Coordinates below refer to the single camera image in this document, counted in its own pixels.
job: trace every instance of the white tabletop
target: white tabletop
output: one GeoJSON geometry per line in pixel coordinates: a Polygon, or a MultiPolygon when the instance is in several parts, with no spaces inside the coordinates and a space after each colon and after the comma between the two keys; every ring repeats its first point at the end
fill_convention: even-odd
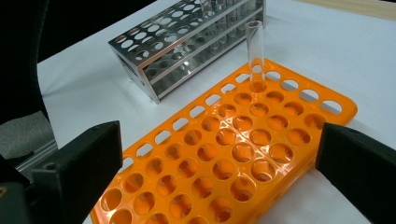
{"type": "MultiPolygon", "coordinates": [[[[38,65],[40,88],[59,147],[94,125],[119,120],[125,149],[248,61],[242,42],[156,105],[123,70],[107,41],[177,0],[155,3],[38,65]]],[[[396,21],[291,0],[267,0],[265,57],[358,105],[348,127],[396,148],[396,21]]],[[[312,169],[259,223],[369,223],[312,169]]],[[[91,223],[87,218],[84,223],[91,223]]]]}

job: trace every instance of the metal test tube rack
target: metal test tube rack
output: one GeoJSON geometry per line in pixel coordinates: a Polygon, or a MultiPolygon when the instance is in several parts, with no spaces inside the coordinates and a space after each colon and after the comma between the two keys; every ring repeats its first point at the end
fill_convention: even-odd
{"type": "Polygon", "coordinates": [[[219,2],[212,1],[213,15],[204,17],[200,0],[181,0],[108,42],[129,77],[156,104],[244,40],[246,21],[265,22],[265,0],[219,2]],[[255,4],[247,7],[251,1],[255,4]]]}

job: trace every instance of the test tube rack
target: test tube rack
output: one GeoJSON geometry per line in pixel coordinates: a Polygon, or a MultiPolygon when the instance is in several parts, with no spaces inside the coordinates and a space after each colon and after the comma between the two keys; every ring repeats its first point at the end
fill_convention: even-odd
{"type": "Polygon", "coordinates": [[[156,104],[243,41],[246,21],[264,21],[265,0],[219,2],[212,1],[213,12],[204,16],[200,0],[181,0],[108,41],[135,85],[156,104]],[[247,7],[251,1],[255,7],[247,7]],[[220,29],[220,20],[232,22],[220,29]],[[217,32],[208,32],[214,26],[217,32]]]}
{"type": "Polygon", "coordinates": [[[326,122],[346,125],[356,104],[265,60],[248,64],[122,153],[92,223],[255,223],[314,164],[326,122]]]}

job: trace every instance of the orange plastic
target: orange plastic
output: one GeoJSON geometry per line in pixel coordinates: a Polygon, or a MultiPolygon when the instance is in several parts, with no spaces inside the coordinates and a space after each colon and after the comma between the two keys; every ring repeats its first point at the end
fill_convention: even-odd
{"type": "Polygon", "coordinates": [[[353,101],[266,60],[252,88],[245,64],[127,148],[93,223],[254,223],[315,162],[325,121],[353,101]],[[152,148],[139,155],[142,148],[152,148]]]}

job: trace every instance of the black plastic part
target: black plastic part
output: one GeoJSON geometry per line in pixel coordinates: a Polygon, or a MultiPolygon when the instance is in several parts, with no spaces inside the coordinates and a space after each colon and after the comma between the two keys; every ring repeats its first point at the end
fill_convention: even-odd
{"type": "Polygon", "coordinates": [[[32,170],[35,223],[82,223],[121,166],[118,121],[82,133],[32,170]]]}
{"type": "Polygon", "coordinates": [[[364,133],[325,123],[316,168],[373,223],[395,223],[396,151],[364,133]]]}

